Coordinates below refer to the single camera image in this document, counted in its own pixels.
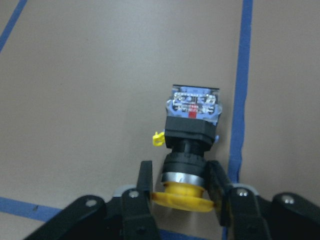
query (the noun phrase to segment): blue tape line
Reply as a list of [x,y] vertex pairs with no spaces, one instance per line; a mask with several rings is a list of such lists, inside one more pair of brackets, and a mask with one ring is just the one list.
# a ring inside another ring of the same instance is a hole
[[228,239],[228,228],[224,227],[222,229],[222,239],[227,240]]
[[[12,214],[28,219],[47,222],[55,215],[57,215],[61,209],[36,205],[24,201],[17,201],[5,197],[0,197],[0,212]],[[162,240],[205,240],[194,236],[187,236],[180,233],[175,233],[166,230],[160,230]]]
[[61,209],[0,197],[0,212],[46,222]]
[[166,230],[160,230],[160,236],[162,240],[205,240],[204,238],[187,236],[184,234],[166,231]]
[[228,165],[228,176],[233,183],[239,182],[245,139],[245,103],[248,91],[252,9],[253,0],[243,0]]
[[26,3],[28,0],[20,0],[17,4],[17,6],[15,7],[8,23],[6,24],[1,36],[0,36],[0,53],[2,51],[2,49],[4,48],[10,33],[12,31],[12,29],[14,28],[22,10],[24,9]]

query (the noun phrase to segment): beige floor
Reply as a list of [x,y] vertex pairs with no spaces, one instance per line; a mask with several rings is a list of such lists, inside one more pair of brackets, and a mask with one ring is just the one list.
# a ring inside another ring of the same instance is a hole
[[[1,4],[0,30],[15,6]],[[253,7],[241,181],[269,200],[293,191],[320,205],[320,2]],[[156,182],[169,151],[151,136],[172,84],[221,89],[220,141],[206,157],[227,167],[241,8],[29,0],[0,54],[0,196],[55,208],[85,194],[107,201],[135,183],[141,160],[153,160]],[[221,237],[213,213],[154,213],[162,229]],[[9,240],[39,222],[1,213],[0,225]]]

